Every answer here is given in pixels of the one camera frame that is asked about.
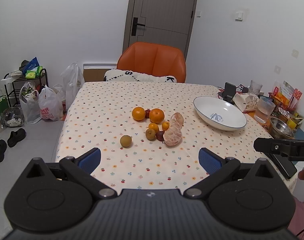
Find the brown-green round fruit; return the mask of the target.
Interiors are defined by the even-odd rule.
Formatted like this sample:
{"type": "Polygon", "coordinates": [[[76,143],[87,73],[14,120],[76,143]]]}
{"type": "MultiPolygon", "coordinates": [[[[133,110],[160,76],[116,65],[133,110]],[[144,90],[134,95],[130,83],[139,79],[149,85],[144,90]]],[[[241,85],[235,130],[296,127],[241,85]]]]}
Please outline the brown-green round fruit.
{"type": "Polygon", "coordinates": [[[148,140],[153,141],[156,138],[156,132],[153,129],[147,129],[145,131],[145,136],[148,140]]]}
{"type": "Polygon", "coordinates": [[[128,148],[132,145],[132,137],[129,136],[129,135],[123,135],[121,138],[120,138],[120,144],[122,147],[124,148],[128,148]]]}

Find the large peeled pomelo segment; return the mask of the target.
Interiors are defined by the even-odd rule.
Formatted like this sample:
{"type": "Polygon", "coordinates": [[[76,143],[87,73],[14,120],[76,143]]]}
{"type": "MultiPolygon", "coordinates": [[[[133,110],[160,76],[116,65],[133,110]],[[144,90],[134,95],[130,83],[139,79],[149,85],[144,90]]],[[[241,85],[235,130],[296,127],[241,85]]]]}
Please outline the large peeled pomelo segment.
{"type": "Polygon", "coordinates": [[[163,134],[164,142],[167,146],[177,145],[182,139],[181,125],[175,119],[170,119],[169,128],[163,134]]]}

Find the small tangerine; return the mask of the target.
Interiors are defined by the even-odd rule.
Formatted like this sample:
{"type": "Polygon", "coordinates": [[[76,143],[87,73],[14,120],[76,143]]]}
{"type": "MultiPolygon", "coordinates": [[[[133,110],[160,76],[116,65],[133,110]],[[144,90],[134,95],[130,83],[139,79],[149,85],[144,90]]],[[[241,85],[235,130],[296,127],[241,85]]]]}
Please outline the small tangerine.
{"type": "Polygon", "coordinates": [[[165,121],[162,123],[162,130],[166,131],[167,129],[169,129],[170,123],[168,121],[165,121]]]}
{"type": "Polygon", "coordinates": [[[159,126],[158,124],[155,124],[153,122],[149,123],[149,129],[153,129],[156,133],[159,132],[159,126]]]}

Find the large orange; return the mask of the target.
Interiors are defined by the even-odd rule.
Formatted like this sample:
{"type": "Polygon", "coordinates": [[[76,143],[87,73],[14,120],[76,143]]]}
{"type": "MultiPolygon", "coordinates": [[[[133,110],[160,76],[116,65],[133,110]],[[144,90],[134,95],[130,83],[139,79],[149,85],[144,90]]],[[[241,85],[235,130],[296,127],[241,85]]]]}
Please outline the large orange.
{"type": "Polygon", "coordinates": [[[146,116],[146,112],[145,112],[145,109],[143,107],[135,107],[132,110],[132,117],[136,121],[144,120],[145,116],[146,116]]]}
{"type": "Polygon", "coordinates": [[[149,119],[155,124],[161,123],[165,118],[164,112],[159,108],[154,108],[149,112],[149,119]]]}

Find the small peeled pomelo segment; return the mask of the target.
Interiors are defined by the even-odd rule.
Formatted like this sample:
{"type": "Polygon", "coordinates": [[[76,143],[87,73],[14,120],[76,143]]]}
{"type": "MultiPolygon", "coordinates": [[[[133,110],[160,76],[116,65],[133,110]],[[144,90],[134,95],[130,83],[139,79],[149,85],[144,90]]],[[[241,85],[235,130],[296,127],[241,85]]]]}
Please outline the small peeled pomelo segment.
{"type": "Polygon", "coordinates": [[[179,112],[174,113],[174,114],[171,116],[171,119],[176,120],[176,121],[179,123],[180,127],[181,127],[181,128],[183,127],[183,125],[184,125],[184,118],[183,118],[183,116],[181,115],[181,113],[179,113],[179,112]]]}

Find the basket of snack packets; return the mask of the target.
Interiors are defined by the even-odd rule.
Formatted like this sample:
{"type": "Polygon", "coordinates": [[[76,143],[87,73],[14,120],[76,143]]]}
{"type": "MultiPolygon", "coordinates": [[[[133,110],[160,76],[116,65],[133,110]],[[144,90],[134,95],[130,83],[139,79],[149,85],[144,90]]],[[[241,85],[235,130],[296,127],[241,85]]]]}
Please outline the basket of snack packets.
{"type": "Polygon", "coordinates": [[[297,112],[302,92],[293,88],[288,82],[275,81],[273,89],[268,93],[269,99],[275,104],[273,115],[283,121],[296,133],[301,127],[304,117],[297,112]]]}

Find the white blue-rimmed plate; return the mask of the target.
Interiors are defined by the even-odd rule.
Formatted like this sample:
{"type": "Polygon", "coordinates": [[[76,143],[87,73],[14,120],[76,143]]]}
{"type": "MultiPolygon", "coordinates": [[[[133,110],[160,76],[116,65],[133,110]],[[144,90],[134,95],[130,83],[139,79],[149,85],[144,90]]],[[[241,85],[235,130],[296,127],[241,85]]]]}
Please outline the white blue-rimmed plate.
{"type": "Polygon", "coordinates": [[[236,131],[247,124],[245,115],[237,107],[221,99],[199,96],[193,104],[198,116],[213,128],[236,131]]]}

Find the floral tissue box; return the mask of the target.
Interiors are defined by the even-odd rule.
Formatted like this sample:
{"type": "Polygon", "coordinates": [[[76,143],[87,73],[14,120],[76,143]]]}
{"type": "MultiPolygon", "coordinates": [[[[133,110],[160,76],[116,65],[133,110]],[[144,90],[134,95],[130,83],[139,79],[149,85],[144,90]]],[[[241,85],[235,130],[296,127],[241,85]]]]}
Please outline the floral tissue box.
{"type": "Polygon", "coordinates": [[[233,97],[233,101],[242,113],[247,113],[256,110],[259,98],[253,93],[236,93],[233,97]]]}

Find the white red-print plastic bag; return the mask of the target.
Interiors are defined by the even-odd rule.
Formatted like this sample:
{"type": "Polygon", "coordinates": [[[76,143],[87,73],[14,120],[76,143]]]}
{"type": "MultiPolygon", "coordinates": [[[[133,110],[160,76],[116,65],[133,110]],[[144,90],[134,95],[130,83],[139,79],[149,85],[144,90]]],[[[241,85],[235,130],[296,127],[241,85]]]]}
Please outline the white red-print plastic bag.
{"type": "Polygon", "coordinates": [[[63,117],[63,105],[55,91],[45,86],[39,94],[41,118],[57,121],[63,117]]]}

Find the empty textured glass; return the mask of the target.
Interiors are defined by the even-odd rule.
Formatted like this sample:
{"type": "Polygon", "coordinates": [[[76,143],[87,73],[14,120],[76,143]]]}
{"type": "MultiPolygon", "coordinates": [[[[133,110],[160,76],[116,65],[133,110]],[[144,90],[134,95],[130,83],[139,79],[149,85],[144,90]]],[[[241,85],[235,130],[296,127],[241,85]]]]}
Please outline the empty textured glass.
{"type": "Polygon", "coordinates": [[[255,82],[254,80],[251,80],[250,85],[249,85],[249,93],[259,95],[262,89],[262,84],[255,82]]]}

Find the black phone stand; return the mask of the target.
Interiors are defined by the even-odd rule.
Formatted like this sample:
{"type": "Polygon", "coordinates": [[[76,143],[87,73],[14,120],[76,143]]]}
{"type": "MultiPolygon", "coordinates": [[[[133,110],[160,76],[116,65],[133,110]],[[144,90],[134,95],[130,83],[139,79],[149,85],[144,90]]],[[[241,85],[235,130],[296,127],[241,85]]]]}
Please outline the black phone stand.
{"type": "Polygon", "coordinates": [[[234,105],[234,101],[233,101],[233,98],[236,94],[236,86],[229,83],[229,82],[226,82],[224,84],[224,89],[222,92],[218,92],[218,97],[232,105],[234,105]]]}

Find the clear bag on floor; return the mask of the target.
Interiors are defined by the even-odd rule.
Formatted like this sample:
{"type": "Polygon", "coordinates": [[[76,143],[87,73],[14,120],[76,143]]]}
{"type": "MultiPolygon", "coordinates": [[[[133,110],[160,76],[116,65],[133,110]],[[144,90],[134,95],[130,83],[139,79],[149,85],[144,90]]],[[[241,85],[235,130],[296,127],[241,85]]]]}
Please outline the clear bag on floor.
{"type": "Polygon", "coordinates": [[[21,107],[9,107],[3,111],[1,116],[1,124],[3,127],[21,127],[24,123],[25,117],[21,107]]]}

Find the tall clear plastic bag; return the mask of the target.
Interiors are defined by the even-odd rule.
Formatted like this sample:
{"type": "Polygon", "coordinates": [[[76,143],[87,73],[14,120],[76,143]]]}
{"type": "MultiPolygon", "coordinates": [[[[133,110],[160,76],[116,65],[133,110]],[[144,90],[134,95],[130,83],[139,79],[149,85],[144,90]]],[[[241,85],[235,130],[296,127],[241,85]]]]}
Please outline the tall clear plastic bag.
{"type": "Polygon", "coordinates": [[[68,110],[77,93],[85,83],[83,72],[77,63],[70,64],[62,73],[63,90],[65,92],[66,109],[68,110]]]}

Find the blue package on shelf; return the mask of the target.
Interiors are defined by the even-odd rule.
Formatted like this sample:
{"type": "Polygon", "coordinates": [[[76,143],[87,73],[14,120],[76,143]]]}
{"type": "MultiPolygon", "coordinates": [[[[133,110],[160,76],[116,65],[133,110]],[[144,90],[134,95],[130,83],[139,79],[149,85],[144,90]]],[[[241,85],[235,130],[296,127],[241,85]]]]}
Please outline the blue package on shelf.
{"type": "Polygon", "coordinates": [[[33,58],[31,61],[29,61],[24,67],[23,67],[23,70],[21,70],[22,74],[23,75],[26,75],[26,73],[29,71],[29,70],[32,70],[34,69],[35,67],[38,67],[39,66],[39,62],[38,62],[38,59],[37,57],[33,58]]]}

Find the orange leather chair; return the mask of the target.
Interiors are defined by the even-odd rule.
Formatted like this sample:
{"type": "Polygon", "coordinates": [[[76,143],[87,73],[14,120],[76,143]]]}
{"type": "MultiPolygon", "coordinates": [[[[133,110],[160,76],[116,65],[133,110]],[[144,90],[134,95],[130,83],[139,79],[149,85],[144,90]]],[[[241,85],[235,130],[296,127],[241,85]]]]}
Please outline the orange leather chair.
{"type": "Polygon", "coordinates": [[[174,76],[178,83],[184,83],[186,80],[183,52],[175,47],[155,43],[133,43],[122,53],[117,62],[117,69],[156,77],[174,76]]]}

